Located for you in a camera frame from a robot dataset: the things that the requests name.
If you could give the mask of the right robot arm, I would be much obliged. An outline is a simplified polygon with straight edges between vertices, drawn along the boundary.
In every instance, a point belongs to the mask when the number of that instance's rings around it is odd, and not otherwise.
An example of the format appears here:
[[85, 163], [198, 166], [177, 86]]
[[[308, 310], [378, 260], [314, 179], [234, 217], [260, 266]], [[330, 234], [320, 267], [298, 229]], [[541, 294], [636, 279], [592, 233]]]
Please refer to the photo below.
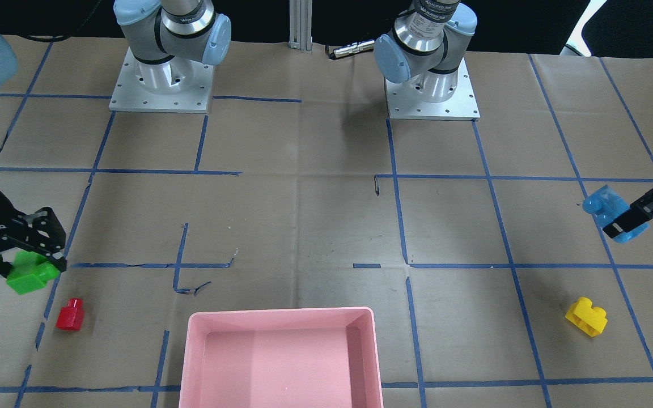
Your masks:
[[[161, 90], [153, 67], [176, 58], [204, 65], [219, 65], [231, 40], [231, 22], [217, 13], [210, 1], [117, 1], [117, 23], [142, 67], [146, 90]], [[0, 34], [0, 86], [15, 75], [18, 60]], [[66, 270], [66, 232], [50, 207], [33, 214], [18, 211], [0, 191], [0, 276], [12, 277], [19, 266], [3, 260], [2, 253], [18, 248], [21, 255], [37, 255], [36, 266]]]

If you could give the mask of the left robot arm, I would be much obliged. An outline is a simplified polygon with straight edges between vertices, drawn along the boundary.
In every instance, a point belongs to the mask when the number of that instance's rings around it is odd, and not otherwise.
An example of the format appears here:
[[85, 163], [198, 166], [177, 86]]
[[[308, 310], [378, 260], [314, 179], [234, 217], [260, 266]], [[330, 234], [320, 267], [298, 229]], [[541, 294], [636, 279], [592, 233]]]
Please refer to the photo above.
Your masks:
[[[459, 1], [414, 1], [374, 41], [389, 116], [410, 120], [475, 121], [480, 112], [464, 54], [477, 15]], [[653, 219], [653, 188], [627, 203], [602, 186], [582, 203], [604, 234], [625, 243]]]

